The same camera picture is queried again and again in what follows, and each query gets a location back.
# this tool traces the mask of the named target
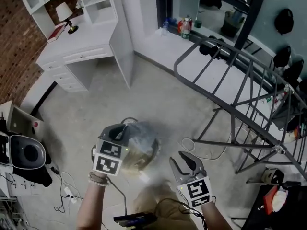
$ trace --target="concrete floor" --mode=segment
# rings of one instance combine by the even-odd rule
[[[133,76],[131,89],[128,89],[114,59],[103,59],[98,64],[88,92],[67,93],[56,86],[39,109],[47,126],[45,143],[51,158],[61,171],[68,172],[74,178],[81,197],[85,194],[87,175],[93,165],[90,150],[103,128],[130,116],[152,124],[161,139],[162,148],[144,171],[150,180],[146,183],[138,175],[122,172],[112,178],[127,196],[128,214],[133,212],[133,200],[148,184],[166,178],[176,187],[168,159],[173,156],[180,161],[177,152],[182,148],[178,141],[185,136],[197,136],[216,107],[175,77],[138,57]],[[230,120],[229,115],[220,112],[205,138],[228,141],[230,122],[227,120]],[[197,146],[195,153],[210,158],[217,157],[222,150],[221,147]],[[259,166],[235,175],[242,157],[240,150],[227,148],[219,160],[203,161],[213,195],[216,196],[216,205],[228,221],[229,217],[248,215],[259,186],[245,182],[264,169]],[[42,194],[21,197],[26,216],[31,226],[40,230],[75,229],[80,202],[68,204],[68,200],[63,199],[65,214],[56,212],[54,206],[60,206],[60,180],[53,174],[51,176],[54,182]],[[65,176],[65,180],[73,183],[68,176]],[[123,198],[109,186],[105,194],[103,222],[110,230],[122,229],[113,222],[114,216],[121,215],[124,215]],[[196,223],[202,229],[198,219]]]

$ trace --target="pants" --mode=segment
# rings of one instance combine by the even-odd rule
[[[154,213],[158,202],[165,198],[178,200],[176,194],[166,184],[159,187],[147,187],[140,192],[134,200],[135,213]],[[179,203],[171,200],[164,200],[156,209],[158,220],[145,229],[149,230],[197,230],[190,215],[182,214],[179,211]]]

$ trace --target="power plug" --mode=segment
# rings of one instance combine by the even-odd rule
[[[69,195],[70,197],[73,196],[71,190],[67,186],[64,188],[64,192],[66,193],[66,195]],[[75,198],[75,197],[71,198],[71,202],[73,204],[77,203],[77,198]]]

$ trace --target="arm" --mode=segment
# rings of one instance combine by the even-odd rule
[[[213,202],[201,206],[208,230],[232,230]]]
[[[89,183],[77,215],[77,230],[100,230],[105,187]]]

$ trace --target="table lamp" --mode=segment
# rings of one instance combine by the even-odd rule
[[[78,26],[72,25],[71,21],[68,19],[72,15],[72,11],[68,7],[67,3],[61,3],[59,6],[56,7],[56,11],[59,17],[59,21],[65,21],[65,26],[69,25],[71,27],[68,31],[68,34],[72,34],[78,30]]]

